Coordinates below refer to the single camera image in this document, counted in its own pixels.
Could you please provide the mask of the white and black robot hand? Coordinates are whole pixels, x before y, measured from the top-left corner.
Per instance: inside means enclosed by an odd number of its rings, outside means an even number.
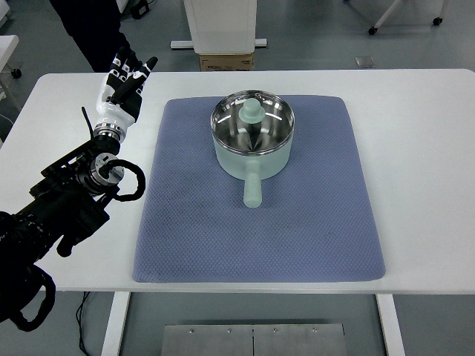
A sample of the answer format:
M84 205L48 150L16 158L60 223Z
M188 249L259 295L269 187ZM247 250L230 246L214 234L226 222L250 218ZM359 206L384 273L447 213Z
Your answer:
M158 63L152 56L141 62L134 51L121 47L102 83L96 110L99 121L118 125L124 130L133 125L140 114L145 81Z

